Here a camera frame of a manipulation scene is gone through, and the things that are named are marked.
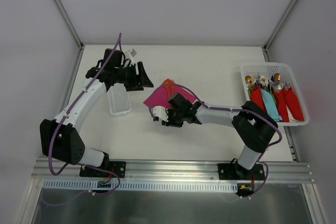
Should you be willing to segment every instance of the perforated basket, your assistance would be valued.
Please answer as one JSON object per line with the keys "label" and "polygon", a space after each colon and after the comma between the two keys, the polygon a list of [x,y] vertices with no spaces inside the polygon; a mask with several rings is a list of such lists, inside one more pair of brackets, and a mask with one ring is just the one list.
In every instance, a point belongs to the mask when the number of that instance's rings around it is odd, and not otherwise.
{"label": "perforated basket", "polygon": [[247,63],[242,64],[240,66],[240,73],[242,75],[242,81],[244,85],[244,92],[245,97],[247,101],[250,100],[246,83],[245,83],[245,77],[246,76],[257,76],[258,73],[261,76],[265,76],[266,78],[270,79],[271,76],[274,76],[275,73],[279,73],[281,75],[282,81],[287,81],[290,83],[290,86],[292,87],[294,93],[299,99],[301,111],[303,113],[304,121],[293,121],[293,122],[277,122],[279,126],[298,126],[298,125],[306,125],[309,122],[309,115],[307,112],[306,105],[303,101],[300,89],[298,87],[298,84],[295,80],[294,74],[291,70],[291,68],[283,63],[276,63],[276,62],[265,62],[265,63]]}
{"label": "perforated basket", "polygon": [[124,84],[116,83],[107,92],[112,115],[126,114],[131,111],[130,97]]}

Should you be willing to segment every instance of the light blue cloth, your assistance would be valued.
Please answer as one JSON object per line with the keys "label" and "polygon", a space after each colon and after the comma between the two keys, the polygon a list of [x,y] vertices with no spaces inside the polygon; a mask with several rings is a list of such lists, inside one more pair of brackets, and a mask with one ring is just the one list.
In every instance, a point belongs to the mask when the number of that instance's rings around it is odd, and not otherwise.
{"label": "light blue cloth", "polygon": [[267,114],[276,122],[280,122],[282,117],[278,113],[277,106],[274,103],[273,97],[266,90],[261,90],[262,100],[264,102]]}

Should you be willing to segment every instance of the white table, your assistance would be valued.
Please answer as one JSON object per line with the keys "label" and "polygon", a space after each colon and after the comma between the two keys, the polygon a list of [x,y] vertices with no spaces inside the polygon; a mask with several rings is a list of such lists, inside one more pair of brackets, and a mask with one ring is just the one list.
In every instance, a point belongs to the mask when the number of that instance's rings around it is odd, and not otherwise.
{"label": "white table", "polygon": [[[112,46],[85,46],[71,99],[106,48]],[[123,46],[124,51],[132,48],[155,87],[170,78],[216,105],[244,104],[239,65],[265,61],[260,47]],[[229,161],[240,155],[244,143],[233,127],[185,123],[178,129],[153,122],[143,104],[153,90],[129,92],[132,110],[126,115],[110,114],[107,95],[99,100],[81,128],[84,143],[116,159]],[[262,160],[292,161],[284,129],[280,130],[283,141],[271,147]]]}

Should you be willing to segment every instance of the black mounting bracket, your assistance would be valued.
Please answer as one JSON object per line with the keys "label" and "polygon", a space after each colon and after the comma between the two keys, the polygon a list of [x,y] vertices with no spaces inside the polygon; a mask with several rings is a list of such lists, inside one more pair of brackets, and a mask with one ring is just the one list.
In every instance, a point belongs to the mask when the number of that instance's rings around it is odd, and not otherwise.
{"label": "black mounting bracket", "polygon": [[[117,174],[119,178],[125,178],[126,174],[126,162],[122,161],[109,161],[108,167],[106,170],[110,170]],[[88,167],[82,166],[79,172],[80,177],[89,177],[89,178],[107,178],[108,173],[100,172]]]}
{"label": "black mounting bracket", "polygon": [[238,175],[234,164],[217,164],[219,180],[265,180],[265,171],[262,164],[255,164],[245,177]]}

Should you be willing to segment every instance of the gray wall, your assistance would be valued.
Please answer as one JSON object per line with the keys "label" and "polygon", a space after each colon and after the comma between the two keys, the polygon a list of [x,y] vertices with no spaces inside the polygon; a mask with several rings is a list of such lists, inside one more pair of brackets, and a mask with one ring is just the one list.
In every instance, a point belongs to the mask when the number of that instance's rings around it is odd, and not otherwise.
{"label": "gray wall", "polygon": [[14,223],[39,124],[60,107],[77,47],[52,0],[0,0],[0,222]]}
{"label": "gray wall", "polygon": [[264,45],[290,0],[62,0],[83,42]]}
{"label": "gray wall", "polygon": [[300,0],[271,46],[273,61],[289,64],[300,84],[310,123],[293,128],[301,161],[314,172],[330,223],[336,222],[336,1]]}

